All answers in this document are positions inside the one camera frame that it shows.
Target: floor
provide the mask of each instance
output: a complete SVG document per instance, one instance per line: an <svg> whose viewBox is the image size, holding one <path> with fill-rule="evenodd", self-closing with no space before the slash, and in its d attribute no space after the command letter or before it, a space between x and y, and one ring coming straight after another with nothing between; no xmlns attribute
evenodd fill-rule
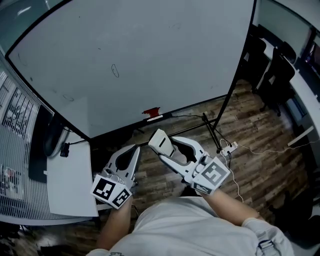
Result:
<svg viewBox="0 0 320 256"><path fill-rule="evenodd" d="M201 115L205 112L209 119L216 117L223 104L224 97L193 106L174 115ZM230 142L237 142L261 153L267 149L282 151L293 135L292 123L285 112L277 117L272 110L260 112L262 101L258 95L251 93L251 86L244 80L237 83L229 104L217 126L217 129ZM126 143L140 144L148 141L158 128L171 134L202 123L199 117L177 117L146 126L134 131L133 137ZM216 156L216 146L206 126L185 132L180 136L198 141L211 155ZM181 177L164 166L156 154L148 147L141 149L141 163L136 174L139 187L134 196L134 205L139 213L156 202L171 196L179 196L185 185ZM231 170L238 182L244 202L255 208L269 222L273 215L268 207L273 204L281 206L285 191L295 197L308 187L305 163L299 149L287 150L284 153L265 152L253 154L239 146L232 153ZM230 196L240 199L237 186L229 175L221 189ZM107 215L102 216L102 223ZM37 255L40 246L68 245L65 255L85 255L95 248L99 229L93 221L69 224L64 226L33 228L32 235L21 233L22 238L16 241L18 255Z"/></svg>

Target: person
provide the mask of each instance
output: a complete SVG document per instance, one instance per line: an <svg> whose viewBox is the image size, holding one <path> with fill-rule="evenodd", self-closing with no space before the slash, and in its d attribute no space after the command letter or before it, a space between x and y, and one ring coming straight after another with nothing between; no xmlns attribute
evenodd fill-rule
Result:
<svg viewBox="0 0 320 256"><path fill-rule="evenodd" d="M220 189L165 199L145 210L128 234L132 201L111 210L88 256L294 255L280 229Z"/></svg>

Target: whiteboard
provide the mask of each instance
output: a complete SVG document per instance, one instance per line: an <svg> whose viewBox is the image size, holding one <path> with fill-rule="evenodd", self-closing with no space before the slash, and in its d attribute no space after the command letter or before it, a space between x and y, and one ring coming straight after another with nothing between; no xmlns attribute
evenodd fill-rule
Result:
<svg viewBox="0 0 320 256"><path fill-rule="evenodd" d="M89 138L227 94L254 0L72 0L7 58Z"/></svg>

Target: desk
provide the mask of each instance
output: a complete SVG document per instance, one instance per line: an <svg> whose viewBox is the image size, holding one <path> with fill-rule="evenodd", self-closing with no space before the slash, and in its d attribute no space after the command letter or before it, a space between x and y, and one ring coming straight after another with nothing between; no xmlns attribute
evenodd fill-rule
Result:
<svg viewBox="0 0 320 256"><path fill-rule="evenodd" d="M65 137L67 143L83 140L74 132L64 131L59 145ZM98 216L96 199L90 194L92 184L90 145L87 141L70 145L68 157L61 157L58 153L47 159L47 194L51 213Z"/></svg>
<svg viewBox="0 0 320 256"><path fill-rule="evenodd" d="M266 70L264 73L266 73L271 65L272 57L273 57L273 51L274 46L269 43L264 38L262 39L266 43L266 48L264 50L264 54L266 57L270 60ZM320 103L317 100L317 97L314 95L306 81L302 78L302 76L299 73L299 70L296 70L293 65L291 65L294 68L295 74L293 78L290 80L290 84L292 88L294 89L295 93L300 97L301 101L303 102L312 122L314 125L314 128L316 129L318 135L320 136ZM257 85L257 89L260 87L262 80L264 78L264 75L262 76L260 82Z"/></svg>
<svg viewBox="0 0 320 256"><path fill-rule="evenodd" d="M320 31L320 1L319 0L275 0L301 16Z"/></svg>

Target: whiteboard frame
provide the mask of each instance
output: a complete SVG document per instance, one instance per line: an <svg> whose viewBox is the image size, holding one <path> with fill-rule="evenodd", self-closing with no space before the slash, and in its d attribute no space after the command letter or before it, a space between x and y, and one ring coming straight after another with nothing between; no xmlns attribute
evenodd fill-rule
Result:
<svg viewBox="0 0 320 256"><path fill-rule="evenodd" d="M129 124L127 126L124 126L124 127L121 127L121 128L118 128L118 129L115 129L115 130L112 130L112 131L109 131L109 132L106 132L104 134L101 134L101 135L98 135L96 137L93 137L93 138L90 138L88 137L86 134L84 134L81 130L79 130L77 127L75 127L71 122L69 122L66 118L64 118L58 111L56 111L32 86L31 84L25 79L25 77L19 72L19 70L16 68L16 66L14 65L14 63L11 61L11 59L9 58L9 55L11 54L11 52L14 50L14 48L20 43L20 41L23 40L23 38L32 30L34 29L39 23L41 23L45 18L47 18L50 14L52 14L53 12L55 12L56 10L58 10L59 8L63 7L64 5L66 5L67 3L71 2L72 0L63 0L61 1L60 3L58 3L57 5L55 5L53 8L51 8L50 10L48 10L47 12L45 12L42 16L40 16L34 23L32 23L20 36L19 38L13 43L13 45L9 48L9 50L6 52L5 54L5 59L6 61L9 63L9 65L11 66L11 68L13 69L13 71L18 75L18 77L25 83L25 85L40 99L40 101L43 102L44 105L46 105L50 110L52 110L58 117L59 119L65 124L65 126L69 127L72 131L74 131L76 134L78 134L79 136L81 136L83 139L85 139L86 141L88 142L92 142L93 139L96 139L97 137L102 137L102 136L105 136L107 134L111 134L111 133L114 133L114 132L120 132L121 130L126 130L126 131L130 131L130 130L135 130L135 129L138 129L138 128L141 128L143 126L146 126L146 125L149 125L149 124L152 124L152 123L155 123L155 122L158 122L160 120L164 120L165 118L168 118L170 117L170 113L174 113L176 111L179 111L179 110L183 110L183 109L186 109L186 108L189 108L189 107L192 107L192 106L196 106L198 104L201 104L201 103L205 103L205 102L208 102L208 101L212 101L212 100L215 100L215 99L219 99L219 98L222 98L222 97L226 97L224 102L223 102L223 105L219 111L219 114L218 114L218 117L216 118L216 121L214 122L214 125L213 127L216 128L216 126L218 125L218 122L229 102L229 99L232 95L232 92L236 86L236 83L237 83L237 79L236 79L236 76L237 74L239 73L239 70L240 70L240 62L241 60L244 58L245 56L245 45L248 41L248 35L249 35L249 32L250 32L250 27L253 25L253 20L254 20L254 15L255 15L255 9L256 9L256 5L257 5L257 0L253 0L253 5L252 5L252 11L251 11L251 18L250 18L250 22L249 22L249 26L248 26L248 30L247 30L247 35L246 35L246 38L245 38L245 42L244 42L244 45L243 45L243 49L242 49L242 53L241 53L241 57L239 59L239 62L238 62L238 65L237 65L237 69L236 69L236 72L233 76L233 80L231 82L231 85L230 85L230 88L229 88L229 91L227 94L225 95L221 95L221 96L218 96L218 97L214 97L214 98L211 98L211 99L208 99L208 100L205 100L205 101L201 101L201 102L198 102L198 103L195 103L195 104L191 104L191 105L187 105L185 107L182 107L182 108L179 108L179 109L175 109L173 111L170 111L170 112L167 112L167 113L164 113L162 114L163 117L162 118L159 118L159 119L155 119L153 121L149 121L148 122L148 119L151 119L151 118L154 118L154 116L150 117L150 118L146 118L144 120L141 120L139 122L136 122L136 123L132 123L132 124Z"/></svg>

